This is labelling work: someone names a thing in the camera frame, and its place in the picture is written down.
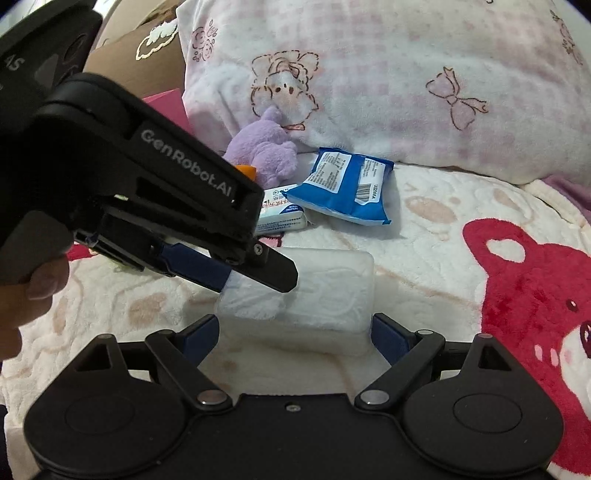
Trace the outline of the person's left hand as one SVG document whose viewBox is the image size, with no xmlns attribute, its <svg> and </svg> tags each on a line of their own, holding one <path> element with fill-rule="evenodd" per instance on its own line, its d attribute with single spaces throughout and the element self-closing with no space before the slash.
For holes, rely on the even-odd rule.
<svg viewBox="0 0 591 480">
<path fill-rule="evenodd" d="M 1 287 L 1 360 L 16 357 L 22 348 L 19 328 L 46 314 L 69 278 L 65 256 L 40 266 L 27 284 Z"/>
</svg>

